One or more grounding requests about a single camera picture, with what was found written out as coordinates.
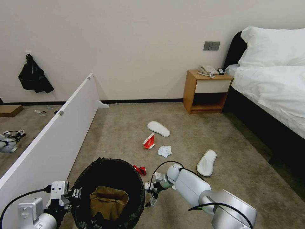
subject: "white board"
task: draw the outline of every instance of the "white board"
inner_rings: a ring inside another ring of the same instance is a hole
[[[1,212],[15,197],[67,179],[98,108],[109,106],[98,100],[91,73],[0,179]],[[42,192],[36,196],[43,197],[44,205],[50,197]],[[7,209],[4,229],[18,228],[20,202]]]

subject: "nightstand drawer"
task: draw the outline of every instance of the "nightstand drawer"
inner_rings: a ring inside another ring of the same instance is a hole
[[[197,80],[195,93],[228,92],[231,80]]]

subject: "white pillow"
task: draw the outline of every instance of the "white pillow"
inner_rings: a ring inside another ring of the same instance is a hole
[[[305,66],[305,29],[276,30],[247,27],[241,37],[248,48],[241,67]]]

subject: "telephone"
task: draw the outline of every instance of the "telephone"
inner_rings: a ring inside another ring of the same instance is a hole
[[[214,75],[218,75],[218,71],[216,71],[216,69],[214,69],[211,66],[199,65],[198,70],[199,70],[198,74],[209,76],[210,78],[214,78],[215,77]]]

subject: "brown paper bag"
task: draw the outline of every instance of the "brown paper bag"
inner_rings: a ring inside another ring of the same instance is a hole
[[[102,213],[104,219],[115,221],[122,213],[129,197],[125,191],[105,186],[98,186],[94,193],[90,194],[91,216]]]

